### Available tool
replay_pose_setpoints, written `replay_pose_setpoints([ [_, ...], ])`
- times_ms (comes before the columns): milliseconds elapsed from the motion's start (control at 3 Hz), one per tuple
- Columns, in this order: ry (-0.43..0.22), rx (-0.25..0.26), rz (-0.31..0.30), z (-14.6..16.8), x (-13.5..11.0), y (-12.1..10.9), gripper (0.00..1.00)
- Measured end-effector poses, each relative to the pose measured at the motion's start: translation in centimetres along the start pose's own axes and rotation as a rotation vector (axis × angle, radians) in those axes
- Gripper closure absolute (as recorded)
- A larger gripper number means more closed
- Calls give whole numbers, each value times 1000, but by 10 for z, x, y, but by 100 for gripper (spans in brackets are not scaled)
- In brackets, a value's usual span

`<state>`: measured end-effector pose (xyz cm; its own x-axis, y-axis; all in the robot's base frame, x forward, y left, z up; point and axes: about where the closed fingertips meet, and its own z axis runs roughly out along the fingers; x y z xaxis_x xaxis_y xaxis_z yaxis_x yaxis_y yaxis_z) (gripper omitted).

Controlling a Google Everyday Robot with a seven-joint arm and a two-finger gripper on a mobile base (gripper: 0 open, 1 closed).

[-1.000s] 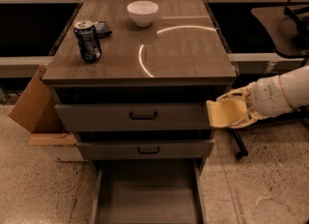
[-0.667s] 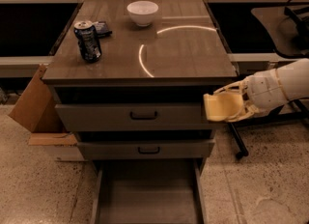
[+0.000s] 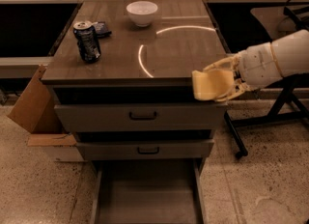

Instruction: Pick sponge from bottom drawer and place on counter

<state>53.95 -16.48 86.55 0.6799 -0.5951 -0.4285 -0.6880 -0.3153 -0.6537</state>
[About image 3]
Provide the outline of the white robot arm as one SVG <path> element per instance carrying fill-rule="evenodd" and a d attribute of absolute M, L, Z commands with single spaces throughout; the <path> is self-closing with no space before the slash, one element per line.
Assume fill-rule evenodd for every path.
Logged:
<path fill-rule="evenodd" d="M 309 72 L 309 32 L 249 46 L 203 69 L 208 77 L 198 97 L 225 101 L 262 89 L 285 77 Z"/>

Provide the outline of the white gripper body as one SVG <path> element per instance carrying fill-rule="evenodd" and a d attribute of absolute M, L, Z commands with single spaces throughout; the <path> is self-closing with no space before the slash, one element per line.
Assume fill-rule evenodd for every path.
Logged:
<path fill-rule="evenodd" d="M 241 79 L 251 89 L 262 89 L 283 78 L 271 43 L 249 46 L 237 54 Z"/>

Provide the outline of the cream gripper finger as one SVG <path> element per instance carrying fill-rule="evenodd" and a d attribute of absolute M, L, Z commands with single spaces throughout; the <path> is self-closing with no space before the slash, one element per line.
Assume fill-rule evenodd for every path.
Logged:
<path fill-rule="evenodd" d="M 239 56 L 229 56 L 223 59 L 220 59 L 205 68 L 203 68 L 203 72 L 209 71 L 209 70 L 231 70 L 231 71 L 237 71 L 239 66 Z"/>
<path fill-rule="evenodd" d="M 217 97 L 215 100 L 218 102 L 231 100 L 249 91 L 250 87 L 245 82 L 241 79 L 236 79 L 228 91 Z"/>

